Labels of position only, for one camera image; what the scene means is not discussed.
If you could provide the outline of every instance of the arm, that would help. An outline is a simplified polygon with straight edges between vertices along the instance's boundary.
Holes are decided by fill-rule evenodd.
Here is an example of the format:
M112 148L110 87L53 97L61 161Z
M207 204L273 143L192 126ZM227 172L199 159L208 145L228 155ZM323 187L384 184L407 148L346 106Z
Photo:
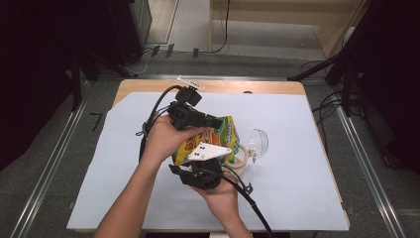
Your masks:
M207 202L210 211L222 223L226 233L231 238L253 237L239 215L238 192L222 180L213 189L202 190L193 187Z
M148 136L145 151L132 177L99 224L94 237L138 238L160 164L179 145L202 130L177 131L169 117L159 117Z

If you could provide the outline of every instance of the table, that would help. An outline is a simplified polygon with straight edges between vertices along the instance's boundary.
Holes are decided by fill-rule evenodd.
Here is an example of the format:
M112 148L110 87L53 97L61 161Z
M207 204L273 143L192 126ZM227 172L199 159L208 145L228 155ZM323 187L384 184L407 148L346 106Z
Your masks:
M197 110L217 116L223 116L221 114L228 110L243 141L247 141L253 128L267 132L270 146L265 158L246 165L241 177L245 183L253 184L255 190L251 197L273 231L349 229L349 219L341 206L340 194L301 83L197 82L207 91L200 93L203 99L196 106ZM141 140L135 136L136 130L149 116L160 93L174 84L182 85L176 80L152 79L127 79L121 83L68 221L68 229L96 229L136 167ZM173 101L173 96L174 93L169 94L161 106ZM157 174L144 231L223 231L205 201L169 171L169 163L170 160L166 160ZM264 231L247 202L240 197L239 203L247 227L252 231Z
M225 20L228 0L210 0L209 51L213 20ZM231 0L229 21L312 25L326 58L335 53L364 11L366 0Z

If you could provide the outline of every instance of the chip bag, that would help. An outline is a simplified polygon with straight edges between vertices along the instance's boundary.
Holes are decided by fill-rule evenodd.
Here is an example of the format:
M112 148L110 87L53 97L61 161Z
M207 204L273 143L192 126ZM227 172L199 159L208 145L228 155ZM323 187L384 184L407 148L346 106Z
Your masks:
M183 142L175 154L172 155L173 164L175 166L181 166L188 162L188 155L200 144L200 142L230 148L232 153L223 157L219 160L221 164L229 161L235 162L235 155L240 149L240 140L238 133L235 129L234 119L232 116L219 117L222 120L222 126L220 129L206 128L202 133L191 137L187 141Z

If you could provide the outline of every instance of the white tabletop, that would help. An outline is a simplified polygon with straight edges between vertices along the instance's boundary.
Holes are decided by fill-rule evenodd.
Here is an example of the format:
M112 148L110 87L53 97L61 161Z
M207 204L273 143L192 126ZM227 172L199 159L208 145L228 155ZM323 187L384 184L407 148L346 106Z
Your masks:
M266 131L264 158L248 162L241 175L273 231L348 230L340 195L305 95L200 93L196 109L214 116L232 115L248 144L254 128ZM161 93L133 92L108 112L95 155L80 189L67 228L94 230L132 175L141 125ZM170 93L160 104L174 100ZM172 174L166 160L158 174L144 230L223 231L205 201ZM240 213L252 231L264 231L240 197Z

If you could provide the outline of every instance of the gray carpet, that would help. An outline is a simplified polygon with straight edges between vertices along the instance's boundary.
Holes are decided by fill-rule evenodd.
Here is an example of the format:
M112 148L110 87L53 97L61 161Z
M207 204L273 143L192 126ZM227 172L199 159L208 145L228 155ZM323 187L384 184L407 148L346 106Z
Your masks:
M152 78L153 74L173 75L228 75L266 77L268 80L283 80L300 72L307 62L299 59L267 59L253 57L231 57L174 53L166 59L164 52L156 57L146 56L146 71L141 78ZM145 67L142 59L130 65L130 69L141 71ZM324 71L312 77L323 77ZM68 205L76 200L87 167L93 157L104 117L92 132L97 116L91 112L104 113L111 108L121 76L109 69L101 70L101 77L92 86L86 108L66 148L65 154L52 180L51 186L29 230L28 237L91 237L89 233L66 230L71 213ZM312 108L319 106L329 93L323 81L303 81ZM26 199L32 192L44 165L53 150L59 134L70 114L71 97L57 109L50 123L43 129L30 150L8 168L0 172L0 237L8 237L13 231ZM381 152L367 125L355 118L357 129L366 145L369 156L384 182L389 197L396 208L418 208L420 178L410 171L395 171L387 168ZM389 237L379 210L374 202L355 153L337 114L325 119L329 160L338 189L348 208L351 228L349 232L319 232L317 237ZM408 237L420 237L420 216L400 216ZM293 232L291 237L312 237L313 232Z

